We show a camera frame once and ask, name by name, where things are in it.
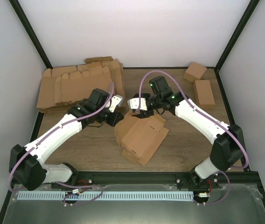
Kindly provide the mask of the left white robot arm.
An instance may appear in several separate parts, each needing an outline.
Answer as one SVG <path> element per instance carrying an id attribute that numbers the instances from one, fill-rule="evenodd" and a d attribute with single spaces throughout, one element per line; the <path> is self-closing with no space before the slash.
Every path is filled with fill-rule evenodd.
<path id="1" fill-rule="evenodd" d="M 117 107 L 123 97 L 94 89 L 88 98 L 72 106 L 62 119 L 44 135 L 11 149 L 8 183 L 15 179 L 27 190 L 37 189 L 44 183 L 58 183 L 69 189 L 78 185 L 78 171 L 68 163 L 46 164 L 49 156 L 65 141 L 88 125 L 98 122 L 114 127 L 124 116 Z"/>

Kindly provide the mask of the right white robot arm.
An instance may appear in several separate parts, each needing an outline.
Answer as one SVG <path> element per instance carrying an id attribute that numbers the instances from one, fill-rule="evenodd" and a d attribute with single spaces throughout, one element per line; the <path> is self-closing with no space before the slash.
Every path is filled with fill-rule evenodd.
<path id="1" fill-rule="evenodd" d="M 203 187 L 211 175 L 227 171 L 241 158 L 247 158 L 243 131 L 238 125 L 221 122 L 199 108 L 184 93 L 174 93 L 163 76 L 155 77 L 149 83 L 153 95 L 139 92 L 128 100 L 129 108 L 133 112 L 139 111 L 138 118 L 148 118 L 159 109 L 169 111 L 192 125 L 212 144 L 209 157 L 190 171 L 194 187 Z"/>

